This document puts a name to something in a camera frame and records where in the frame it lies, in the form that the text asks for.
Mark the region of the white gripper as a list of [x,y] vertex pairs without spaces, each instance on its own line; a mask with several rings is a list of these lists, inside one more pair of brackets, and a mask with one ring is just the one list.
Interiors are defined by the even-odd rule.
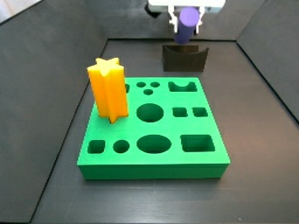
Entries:
[[179,12],[185,7],[194,7],[199,12],[199,20],[195,25],[194,33],[201,33],[202,18],[205,13],[218,13],[226,4],[226,0],[149,0],[147,6],[151,12],[169,12],[170,24],[174,31],[178,32],[178,17],[175,12]]

